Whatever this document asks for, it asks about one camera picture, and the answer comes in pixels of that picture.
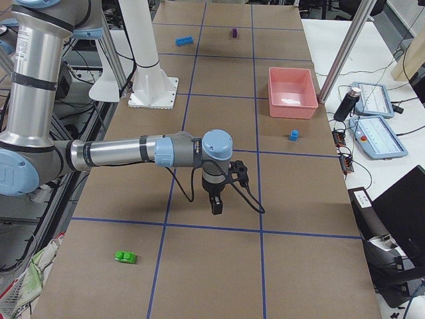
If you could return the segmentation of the small blue block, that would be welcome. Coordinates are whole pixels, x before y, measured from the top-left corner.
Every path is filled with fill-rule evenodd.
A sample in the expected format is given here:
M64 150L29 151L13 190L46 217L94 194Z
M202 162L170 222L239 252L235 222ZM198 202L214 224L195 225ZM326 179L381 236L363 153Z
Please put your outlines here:
M289 140L294 142L294 141L297 141L298 138L299 138L299 132L298 132L298 130L292 130L290 132L290 135L289 135Z

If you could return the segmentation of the green block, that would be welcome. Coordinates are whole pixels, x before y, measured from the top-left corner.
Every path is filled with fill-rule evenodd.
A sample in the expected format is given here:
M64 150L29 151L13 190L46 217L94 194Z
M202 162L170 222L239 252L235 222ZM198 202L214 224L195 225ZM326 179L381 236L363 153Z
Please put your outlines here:
M137 255L131 251L116 251L114 258L119 263L134 265L137 262Z

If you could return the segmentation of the long blue block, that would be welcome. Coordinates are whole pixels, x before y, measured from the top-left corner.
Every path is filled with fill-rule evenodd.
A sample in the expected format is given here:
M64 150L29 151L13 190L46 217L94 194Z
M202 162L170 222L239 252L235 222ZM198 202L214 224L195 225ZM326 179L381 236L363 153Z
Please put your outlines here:
M194 43L194 39L192 36L187 37L178 37L175 39L175 45L178 47L185 46L185 45L191 45Z

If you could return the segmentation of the pink plastic box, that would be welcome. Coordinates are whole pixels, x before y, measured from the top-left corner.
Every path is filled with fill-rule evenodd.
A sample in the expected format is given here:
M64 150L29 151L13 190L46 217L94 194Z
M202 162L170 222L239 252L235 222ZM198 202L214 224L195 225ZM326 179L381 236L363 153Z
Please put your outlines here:
M270 67L268 102L271 117L309 120L318 108L311 71Z

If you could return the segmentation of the small electronics board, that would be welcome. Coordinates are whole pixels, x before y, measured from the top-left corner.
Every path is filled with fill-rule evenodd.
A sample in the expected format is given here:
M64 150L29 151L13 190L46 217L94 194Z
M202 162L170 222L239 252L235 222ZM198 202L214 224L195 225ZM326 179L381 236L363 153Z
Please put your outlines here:
M335 146L337 148L341 147L341 146L346 146L345 131L344 130L333 130L332 136L333 136Z

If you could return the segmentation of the black water bottle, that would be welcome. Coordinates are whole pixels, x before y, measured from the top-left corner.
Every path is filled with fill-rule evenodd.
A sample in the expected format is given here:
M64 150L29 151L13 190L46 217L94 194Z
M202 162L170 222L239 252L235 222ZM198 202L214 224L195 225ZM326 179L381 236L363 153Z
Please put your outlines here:
M355 107L361 97L361 89L357 86L351 87L342 99L337 111L333 115L333 119L338 122L344 122L349 113Z

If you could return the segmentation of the lower teach pendant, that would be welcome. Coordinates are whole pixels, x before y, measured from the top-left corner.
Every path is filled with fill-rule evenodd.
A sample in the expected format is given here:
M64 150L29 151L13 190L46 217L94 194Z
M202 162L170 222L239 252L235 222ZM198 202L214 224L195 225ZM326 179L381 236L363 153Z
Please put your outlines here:
M352 117L349 127L360 148L371 160L402 158L408 150L382 116Z

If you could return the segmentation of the teach pendant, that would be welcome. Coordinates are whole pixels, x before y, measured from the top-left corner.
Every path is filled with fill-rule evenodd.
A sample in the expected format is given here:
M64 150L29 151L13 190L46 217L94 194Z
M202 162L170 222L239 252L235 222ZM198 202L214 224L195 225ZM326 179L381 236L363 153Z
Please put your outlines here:
M402 158L408 150L382 116L352 117L349 127L360 148L371 160Z
M351 86L361 90L361 97L355 105L356 115L394 117L394 110L385 85L353 82Z

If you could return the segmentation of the upper teach pendant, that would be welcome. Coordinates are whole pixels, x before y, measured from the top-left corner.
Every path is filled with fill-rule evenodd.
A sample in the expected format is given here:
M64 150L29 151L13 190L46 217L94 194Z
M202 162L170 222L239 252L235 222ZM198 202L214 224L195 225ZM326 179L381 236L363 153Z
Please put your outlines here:
M356 115L394 117L394 110L385 85L353 82L351 86L361 90L361 97L355 105Z

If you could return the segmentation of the green white bag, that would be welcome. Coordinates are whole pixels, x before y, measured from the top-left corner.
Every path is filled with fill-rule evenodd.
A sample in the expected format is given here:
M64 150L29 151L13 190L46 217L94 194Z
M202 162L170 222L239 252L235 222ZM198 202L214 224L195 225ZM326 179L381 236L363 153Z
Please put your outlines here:
M1 318L31 317L64 237L65 233L58 234L36 253L24 273L1 293Z

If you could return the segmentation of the black laptop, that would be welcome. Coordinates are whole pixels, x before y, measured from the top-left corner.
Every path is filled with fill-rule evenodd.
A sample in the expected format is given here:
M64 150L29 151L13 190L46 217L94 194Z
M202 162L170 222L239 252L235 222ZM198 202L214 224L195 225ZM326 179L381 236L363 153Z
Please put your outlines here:
M373 209L415 266L423 266L424 168L411 169L373 200Z

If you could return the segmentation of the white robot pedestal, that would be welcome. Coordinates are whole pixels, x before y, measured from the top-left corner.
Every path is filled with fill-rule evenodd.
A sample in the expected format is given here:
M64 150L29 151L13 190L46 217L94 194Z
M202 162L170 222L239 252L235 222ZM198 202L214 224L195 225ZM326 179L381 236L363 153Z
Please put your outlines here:
M118 50L106 21L104 34L96 40L102 74L89 91L99 102L119 102L132 81L128 105L133 108L172 109L179 79L168 77L161 69L147 1L119 1L123 18L124 39L128 44L132 68L125 75Z

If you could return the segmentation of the aluminium frame post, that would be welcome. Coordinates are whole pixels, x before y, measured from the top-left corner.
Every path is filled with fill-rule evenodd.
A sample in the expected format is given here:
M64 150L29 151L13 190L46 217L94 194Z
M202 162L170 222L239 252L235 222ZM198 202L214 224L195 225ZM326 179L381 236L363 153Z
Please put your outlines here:
M331 68L326 76L323 87L317 97L320 104L324 104L328 99L332 88L334 87L337 78L339 77L352 48L354 47L361 31L368 18L371 16L371 12L376 4L377 0L362 0L353 20L351 21L350 27L343 39L343 42L338 50L338 53L331 65Z

